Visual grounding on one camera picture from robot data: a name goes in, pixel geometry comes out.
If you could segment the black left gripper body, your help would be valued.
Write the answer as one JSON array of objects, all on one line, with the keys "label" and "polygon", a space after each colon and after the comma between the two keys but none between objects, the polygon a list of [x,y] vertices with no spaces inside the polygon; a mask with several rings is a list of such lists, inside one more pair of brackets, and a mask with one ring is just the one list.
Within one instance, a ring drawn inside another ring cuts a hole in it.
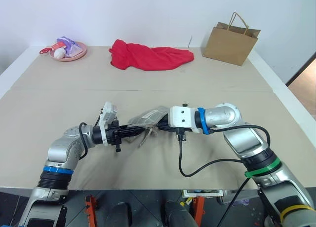
[{"label": "black left gripper body", "polygon": [[120,126],[118,121],[113,121],[108,124],[106,129],[107,143],[109,145],[115,146],[116,152],[121,152],[121,136],[120,136]]}]

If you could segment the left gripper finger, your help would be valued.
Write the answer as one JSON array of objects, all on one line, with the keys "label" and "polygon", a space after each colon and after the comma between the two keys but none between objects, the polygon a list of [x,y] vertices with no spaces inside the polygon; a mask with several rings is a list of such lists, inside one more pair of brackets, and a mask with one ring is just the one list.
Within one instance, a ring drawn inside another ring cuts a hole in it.
[{"label": "left gripper finger", "polygon": [[136,139],[140,134],[142,134],[142,131],[141,132],[122,133],[121,137],[123,139]]},{"label": "left gripper finger", "polygon": [[146,130],[144,127],[139,126],[121,126],[120,132],[121,133],[142,133]]}]

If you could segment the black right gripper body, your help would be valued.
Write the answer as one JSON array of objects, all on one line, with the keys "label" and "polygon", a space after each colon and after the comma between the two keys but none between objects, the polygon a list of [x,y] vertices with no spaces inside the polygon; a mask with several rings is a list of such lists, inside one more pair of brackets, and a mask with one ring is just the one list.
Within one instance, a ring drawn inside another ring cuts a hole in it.
[{"label": "black right gripper body", "polygon": [[175,127],[171,127],[169,125],[169,117],[168,117],[168,115],[166,115],[164,117],[164,122],[165,122],[165,125],[164,125],[164,130],[165,131],[167,131],[167,132],[176,132],[177,129]]}]

